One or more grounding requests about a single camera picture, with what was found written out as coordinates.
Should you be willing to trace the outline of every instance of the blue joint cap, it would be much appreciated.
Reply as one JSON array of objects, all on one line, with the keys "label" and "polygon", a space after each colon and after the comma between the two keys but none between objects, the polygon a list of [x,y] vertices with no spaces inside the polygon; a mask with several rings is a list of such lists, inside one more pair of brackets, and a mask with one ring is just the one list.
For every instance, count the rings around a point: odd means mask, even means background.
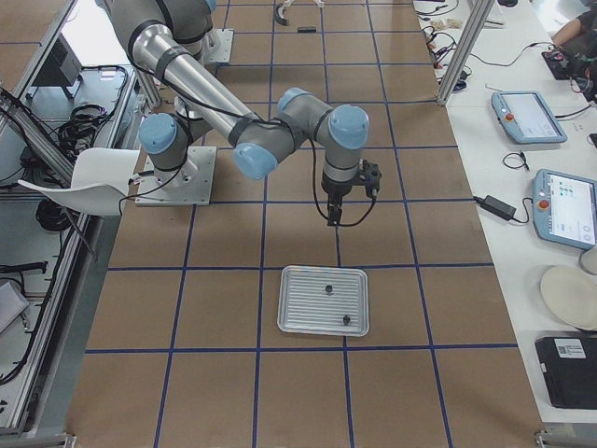
[{"label": "blue joint cap", "polygon": [[369,117],[360,107],[341,105],[329,114],[327,128],[339,145],[360,149],[369,137]]},{"label": "blue joint cap", "polygon": [[205,3],[209,7],[210,12],[215,11],[215,6],[217,5],[217,0],[205,0]]},{"label": "blue joint cap", "polygon": [[139,127],[139,140],[148,154],[161,154],[173,143],[176,131],[176,120],[170,115],[150,115]]},{"label": "blue joint cap", "polygon": [[290,103],[292,100],[294,100],[296,97],[300,95],[312,95],[312,93],[310,91],[304,91],[303,89],[299,89],[298,87],[288,89],[284,92],[284,95],[282,95],[280,101],[278,101],[278,111],[283,112],[284,109],[286,109],[288,103]]},{"label": "blue joint cap", "polygon": [[273,154],[255,143],[241,143],[234,148],[234,162],[244,175],[255,180],[263,179],[278,166]]}]

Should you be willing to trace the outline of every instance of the floor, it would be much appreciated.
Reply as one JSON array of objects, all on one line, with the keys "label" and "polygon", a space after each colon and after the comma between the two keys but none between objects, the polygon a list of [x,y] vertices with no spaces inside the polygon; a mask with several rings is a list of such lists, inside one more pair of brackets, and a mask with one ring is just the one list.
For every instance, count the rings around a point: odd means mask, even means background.
[{"label": "floor", "polygon": [[[365,108],[380,200],[358,227],[330,229],[308,148],[257,182],[208,134],[212,205],[125,209],[67,430],[82,448],[535,446],[539,417],[412,4],[296,3],[288,27],[272,12],[269,0],[218,6],[215,26],[236,34],[217,77],[262,117],[293,86]],[[317,33],[296,32],[306,25]],[[354,191],[346,221],[367,207]],[[368,335],[281,332],[291,264],[365,270]]]}]

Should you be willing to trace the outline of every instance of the person's arm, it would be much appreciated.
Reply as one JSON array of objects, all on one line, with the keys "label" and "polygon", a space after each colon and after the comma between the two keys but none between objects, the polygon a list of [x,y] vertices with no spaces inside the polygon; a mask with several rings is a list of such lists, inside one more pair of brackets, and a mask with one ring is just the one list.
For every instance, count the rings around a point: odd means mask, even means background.
[{"label": "person's arm", "polygon": [[574,39],[582,32],[582,23],[578,18],[566,23],[560,31],[558,31],[551,40],[558,47],[565,44],[569,40]]}]

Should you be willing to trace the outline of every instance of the tablet screen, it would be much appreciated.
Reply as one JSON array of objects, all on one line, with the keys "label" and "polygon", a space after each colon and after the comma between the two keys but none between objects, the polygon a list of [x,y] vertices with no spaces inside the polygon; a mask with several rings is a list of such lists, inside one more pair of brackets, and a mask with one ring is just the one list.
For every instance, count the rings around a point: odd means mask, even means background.
[{"label": "tablet screen", "polygon": [[595,194],[589,182],[549,175],[552,235],[595,244]]},{"label": "tablet screen", "polygon": [[503,98],[524,137],[545,138],[561,135],[534,94],[504,94]]}]

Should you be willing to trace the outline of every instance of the white chair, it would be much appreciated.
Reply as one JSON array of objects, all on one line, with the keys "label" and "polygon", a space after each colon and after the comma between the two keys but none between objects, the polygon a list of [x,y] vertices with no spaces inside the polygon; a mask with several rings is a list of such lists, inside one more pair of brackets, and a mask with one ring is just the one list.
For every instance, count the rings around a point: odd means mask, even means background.
[{"label": "white chair", "polygon": [[19,180],[19,184],[71,210],[100,217],[117,216],[120,201],[129,194],[129,179],[138,158],[138,150],[91,147],[76,158],[69,189],[47,189],[24,180]]}]

